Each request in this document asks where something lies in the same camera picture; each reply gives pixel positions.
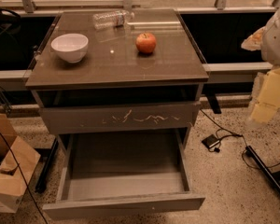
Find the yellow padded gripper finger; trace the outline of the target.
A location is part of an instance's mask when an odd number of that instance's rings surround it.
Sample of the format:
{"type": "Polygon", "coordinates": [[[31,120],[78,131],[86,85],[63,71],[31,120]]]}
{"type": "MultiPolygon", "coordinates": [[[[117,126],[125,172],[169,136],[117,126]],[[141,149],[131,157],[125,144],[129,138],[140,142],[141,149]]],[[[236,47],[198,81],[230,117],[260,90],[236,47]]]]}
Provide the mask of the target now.
{"type": "Polygon", "coordinates": [[[252,129],[266,125],[280,108],[280,67],[274,67],[265,74],[259,94],[262,104],[248,107],[247,125],[252,129]]]}

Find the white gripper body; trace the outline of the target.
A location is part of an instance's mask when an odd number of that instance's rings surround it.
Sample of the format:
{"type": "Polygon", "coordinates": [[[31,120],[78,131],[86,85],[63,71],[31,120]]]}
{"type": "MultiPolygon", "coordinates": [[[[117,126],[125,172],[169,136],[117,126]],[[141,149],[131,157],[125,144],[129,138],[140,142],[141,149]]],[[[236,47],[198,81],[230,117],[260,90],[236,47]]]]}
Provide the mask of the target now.
{"type": "Polygon", "coordinates": [[[256,105],[256,104],[262,104],[263,102],[261,102],[259,100],[259,94],[264,82],[264,78],[265,78],[265,74],[258,72],[255,79],[254,79],[254,84],[253,84],[253,88],[252,88],[252,92],[251,92],[251,104],[252,105],[256,105]]]}

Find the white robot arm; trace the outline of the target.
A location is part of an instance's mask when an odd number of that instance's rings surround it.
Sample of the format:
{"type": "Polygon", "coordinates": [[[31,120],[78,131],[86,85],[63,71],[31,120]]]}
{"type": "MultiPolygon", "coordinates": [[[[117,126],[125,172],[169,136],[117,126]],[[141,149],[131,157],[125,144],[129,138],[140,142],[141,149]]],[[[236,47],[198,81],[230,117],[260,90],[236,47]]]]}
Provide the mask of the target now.
{"type": "Polygon", "coordinates": [[[242,49],[261,51],[261,58],[273,67],[254,79],[246,124],[252,129],[266,125],[280,108],[280,8],[241,44],[242,49]]]}

